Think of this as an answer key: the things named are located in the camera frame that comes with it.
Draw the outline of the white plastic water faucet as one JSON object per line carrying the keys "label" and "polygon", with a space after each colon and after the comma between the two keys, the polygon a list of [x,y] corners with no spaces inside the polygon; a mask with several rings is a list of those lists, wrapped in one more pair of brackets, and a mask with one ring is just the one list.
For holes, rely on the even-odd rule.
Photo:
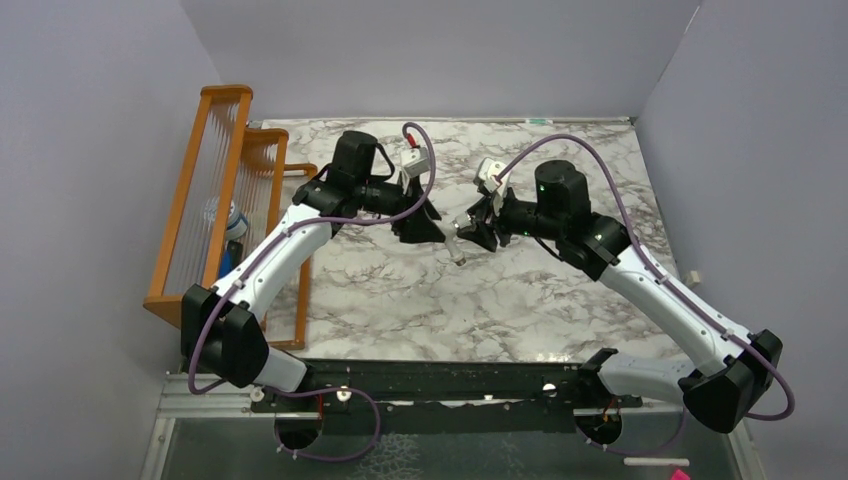
{"label": "white plastic water faucet", "polygon": [[462,267],[466,264],[466,256],[463,250],[458,246],[458,228],[453,222],[439,221],[438,228],[444,235],[444,246],[447,248],[450,260],[457,266]]}

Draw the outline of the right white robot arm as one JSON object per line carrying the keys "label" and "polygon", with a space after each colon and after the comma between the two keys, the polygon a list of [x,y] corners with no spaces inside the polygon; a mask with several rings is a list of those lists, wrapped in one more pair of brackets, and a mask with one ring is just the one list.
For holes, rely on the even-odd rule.
{"label": "right white robot arm", "polygon": [[474,178],[482,197],[456,219],[460,238],[491,252],[514,235],[553,242],[557,260],[628,300],[687,356],[674,362],[603,349],[581,367],[579,398],[592,407],[614,396],[675,403],[705,427],[731,432],[770,387],[780,339],[724,317],[635,245],[622,223],[594,212],[587,179],[572,163],[546,161],[534,178],[535,201],[522,201],[505,163],[484,159]]}

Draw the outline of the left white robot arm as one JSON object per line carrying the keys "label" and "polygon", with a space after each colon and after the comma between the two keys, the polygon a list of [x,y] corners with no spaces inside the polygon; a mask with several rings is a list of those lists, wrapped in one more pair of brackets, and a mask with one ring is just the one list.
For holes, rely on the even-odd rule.
{"label": "left white robot arm", "polygon": [[273,299],[319,249],[346,225],[404,222],[425,213],[435,182],[411,196],[405,185],[372,172],[384,147],[374,136],[346,131],[331,161],[303,184],[271,232],[240,264],[211,286],[183,295],[181,347],[188,389],[205,394],[229,383],[273,390],[298,411],[313,401],[308,364],[271,347],[260,327]]}

